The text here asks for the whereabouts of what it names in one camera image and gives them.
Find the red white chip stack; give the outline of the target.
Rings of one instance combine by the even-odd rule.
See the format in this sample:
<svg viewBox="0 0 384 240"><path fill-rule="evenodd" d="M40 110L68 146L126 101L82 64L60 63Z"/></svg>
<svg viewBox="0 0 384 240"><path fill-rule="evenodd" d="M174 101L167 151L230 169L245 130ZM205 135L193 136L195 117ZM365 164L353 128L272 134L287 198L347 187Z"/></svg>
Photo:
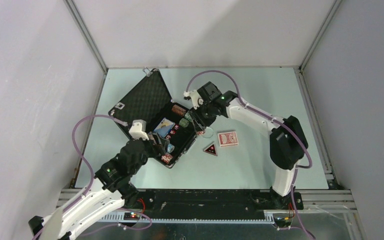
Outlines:
<svg viewBox="0 0 384 240"><path fill-rule="evenodd" d="M205 132L206 132L205 130L197 131L196 135L197 136L203 136L205 134Z"/></svg>

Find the light blue chip stack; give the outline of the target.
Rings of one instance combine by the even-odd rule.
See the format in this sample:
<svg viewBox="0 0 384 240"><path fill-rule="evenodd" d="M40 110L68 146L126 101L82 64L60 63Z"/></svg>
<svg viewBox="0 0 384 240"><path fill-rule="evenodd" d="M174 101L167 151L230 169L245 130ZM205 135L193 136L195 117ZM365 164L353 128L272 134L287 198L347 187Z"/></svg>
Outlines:
<svg viewBox="0 0 384 240"><path fill-rule="evenodd" d="M167 153L171 154L174 151L174 149L175 149L175 146L172 145L171 143L167 145Z"/></svg>

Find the green white chip stack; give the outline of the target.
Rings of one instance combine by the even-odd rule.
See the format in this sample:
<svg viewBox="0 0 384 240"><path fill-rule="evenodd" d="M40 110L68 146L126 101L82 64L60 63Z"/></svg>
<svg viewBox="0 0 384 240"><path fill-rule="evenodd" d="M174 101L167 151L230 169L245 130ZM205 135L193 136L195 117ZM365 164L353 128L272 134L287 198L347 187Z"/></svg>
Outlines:
<svg viewBox="0 0 384 240"><path fill-rule="evenodd" d="M184 118L187 119L190 122L193 122L193 118L189 112L186 112L184 115Z"/></svg>

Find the red playing card deck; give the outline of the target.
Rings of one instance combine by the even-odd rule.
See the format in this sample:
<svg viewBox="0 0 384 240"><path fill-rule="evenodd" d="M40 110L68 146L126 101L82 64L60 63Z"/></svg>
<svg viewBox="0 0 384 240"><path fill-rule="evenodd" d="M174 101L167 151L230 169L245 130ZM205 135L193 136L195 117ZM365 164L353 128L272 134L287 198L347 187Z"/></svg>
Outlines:
<svg viewBox="0 0 384 240"><path fill-rule="evenodd" d="M217 133L218 144L220 147L237 146L239 144L236 131Z"/></svg>

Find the black aluminium poker case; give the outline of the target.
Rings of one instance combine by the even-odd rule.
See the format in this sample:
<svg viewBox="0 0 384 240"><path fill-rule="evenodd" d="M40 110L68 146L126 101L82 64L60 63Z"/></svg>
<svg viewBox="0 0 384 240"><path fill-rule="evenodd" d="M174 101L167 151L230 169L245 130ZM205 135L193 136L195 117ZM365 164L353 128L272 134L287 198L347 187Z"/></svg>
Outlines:
<svg viewBox="0 0 384 240"><path fill-rule="evenodd" d="M160 70L154 68L119 100L108 111L108 114L129 124L132 124L134 120L144 120L146 121L146 132L153 133L163 118L179 125L179 121L184 117L172 112L173 105L183 107L192 116L190 109L173 100ZM175 146L174 151L170 153L173 159L169 164L164 163L161 156L156 157L156 160L171 169L196 141L196 133L193 122L190 122L188 127L179 125L176 134L168 139L169 143Z"/></svg>

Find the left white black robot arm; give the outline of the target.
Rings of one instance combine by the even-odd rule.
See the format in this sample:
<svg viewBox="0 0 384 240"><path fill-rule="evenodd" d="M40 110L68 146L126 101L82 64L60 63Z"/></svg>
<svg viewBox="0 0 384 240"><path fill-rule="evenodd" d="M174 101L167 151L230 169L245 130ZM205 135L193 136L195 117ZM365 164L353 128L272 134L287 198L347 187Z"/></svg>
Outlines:
<svg viewBox="0 0 384 240"><path fill-rule="evenodd" d="M131 139L120 152L105 162L89 185L46 217L34 216L28 224L35 240L74 240L108 213L133 208L138 189L131 178L149 158L162 157L170 141L157 133L148 139Z"/></svg>

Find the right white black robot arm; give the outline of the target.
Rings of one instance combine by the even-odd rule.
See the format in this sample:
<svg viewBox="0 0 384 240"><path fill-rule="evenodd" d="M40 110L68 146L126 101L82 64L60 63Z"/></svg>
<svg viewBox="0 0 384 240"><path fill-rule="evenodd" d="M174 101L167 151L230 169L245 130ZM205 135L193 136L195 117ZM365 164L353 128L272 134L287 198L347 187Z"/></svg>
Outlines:
<svg viewBox="0 0 384 240"><path fill-rule="evenodd" d="M300 121L292 115L273 116L245 102L236 92L222 93L210 81L197 90L185 91L183 97L191 101L191 117L201 128L223 116L245 124L268 139L269 156L275 165L270 201L277 209L288 206L298 162L309 146Z"/></svg>

